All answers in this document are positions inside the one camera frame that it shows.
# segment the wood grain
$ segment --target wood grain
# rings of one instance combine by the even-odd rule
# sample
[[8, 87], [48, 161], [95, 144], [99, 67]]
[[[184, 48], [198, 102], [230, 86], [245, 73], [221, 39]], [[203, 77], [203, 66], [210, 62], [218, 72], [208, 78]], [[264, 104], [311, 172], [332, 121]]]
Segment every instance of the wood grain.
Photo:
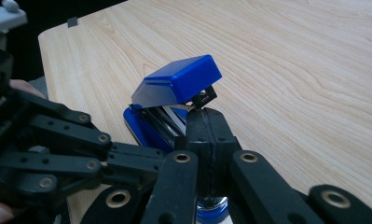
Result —
[[[133, 144], [122, 112], [143, 77], [211, 54], [209, 107], [244, 148], [295, 189], [332, 184], [372, 207], [372, 0], [130, 0], [39, 42], [49, 98]], [[73, 223], [94, 197], [70, 198]]]

